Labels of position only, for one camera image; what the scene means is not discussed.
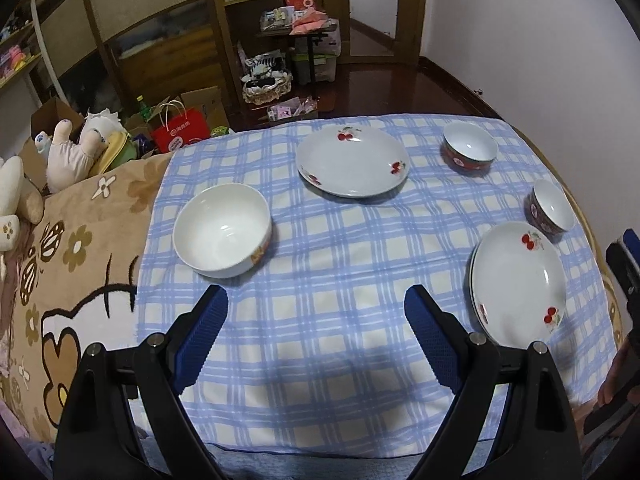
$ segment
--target oval plate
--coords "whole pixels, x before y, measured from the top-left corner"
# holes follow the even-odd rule
[[[302,177],[327,193],[379,195],[402,184],[409,155],[395,138],[368,126],[331,126],[309,134],[296,150]]]
[[[526,222],[506,222],[484,235],[470,281],[478,318],[502,346],[527,348],[532,341],[547,342],[566,313],[558,252]]]

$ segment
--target bag handle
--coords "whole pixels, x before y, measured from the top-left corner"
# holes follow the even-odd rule
[[[168,103],[162,103],[160,105],[160,108],[165,108],[164,110],[164,123],[162,122],[162,112],[160,112],[160,123],[162,124],[162,126],[164,126],[166,128],[167,131],[169,131],[169,127],[167,126],[168,124],[168,117],[169,117],[169,106],[175,106],[176,108],[177,105],[175,105],[175,103],[178,103],[181,107],[182,110],[184,111],[184,117],[187,117],[187,109],[184,107],[184,104],[182,103],[182,101],[178,101],[178,99],[172,99],[171,101],[169,101]]]

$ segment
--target red shopping bag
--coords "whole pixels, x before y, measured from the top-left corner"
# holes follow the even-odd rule
[[[162,106],[166,107],[164,121],[162,120],[162,114],[160,115],[162,126],[151,132],[151,136],[154,138],[161,152],[174,152],[187,144],[194,144],[195,142],[209,139],[210,131],[207,126],[207,121],[205,121],[204,116],[199,110],[195,108],[189,108],[187,110],[184,105],[177,100],[169,101]],[[178,111],[182,113],[167,121],[169,106],[178,108]]]

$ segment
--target red patterned bowl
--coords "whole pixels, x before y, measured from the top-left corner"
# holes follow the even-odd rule
[[[533,183],[525,199],[525,210],[535,227],[552,236],[570,231],[575,225],[574,210],[564,192],[548,180]]]
[[[498,155],[498,143],[484,128],[464,121],[444,127],[444,155],[465,170],[484,170]]]

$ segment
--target hand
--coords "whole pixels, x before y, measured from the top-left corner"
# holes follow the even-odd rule
[[[618,353],[613,358],[607,377],[604,379],[602,386],[598,390],[598,406],[609,404],[613,399],[618,387],[618,376],[620,374],[620,370],[622,369],[622,365],[625,363],[630,350],[631,343],[628,338],[625,338],[622,346],[618,350]],[[626,400],[631,402],[634,406],[640,404],[640,386],[633,387],[626,396]]]

